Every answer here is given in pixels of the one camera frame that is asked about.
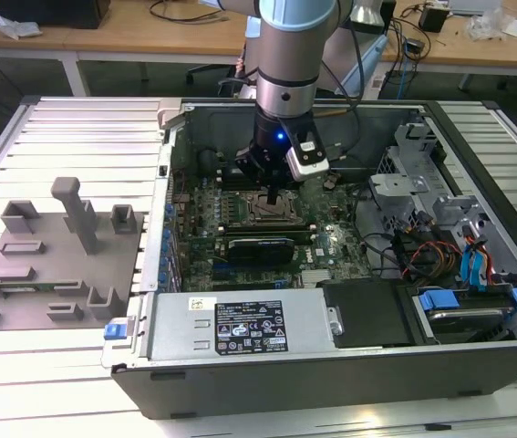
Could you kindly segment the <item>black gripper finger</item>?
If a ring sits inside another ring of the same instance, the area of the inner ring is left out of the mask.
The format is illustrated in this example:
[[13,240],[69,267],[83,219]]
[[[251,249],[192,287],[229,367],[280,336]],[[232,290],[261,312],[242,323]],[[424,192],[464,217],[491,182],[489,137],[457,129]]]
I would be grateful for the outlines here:
[[267,203],[275,205],[280,189],[280,163],[268,150],[249,146],[236,152],[235,163],[251,181],[266,190]]

